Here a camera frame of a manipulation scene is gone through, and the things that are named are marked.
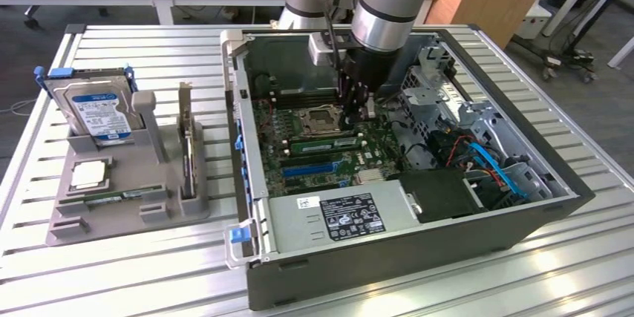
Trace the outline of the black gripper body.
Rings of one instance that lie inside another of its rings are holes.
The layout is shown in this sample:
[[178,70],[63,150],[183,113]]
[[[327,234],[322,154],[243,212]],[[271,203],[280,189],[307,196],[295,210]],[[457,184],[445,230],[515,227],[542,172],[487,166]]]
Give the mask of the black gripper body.
[[344,74],[350,88],[360,84],[370,92],[376,92],[388,80],[397,62],[399,50],[391,52],[354,48],[346,51]]

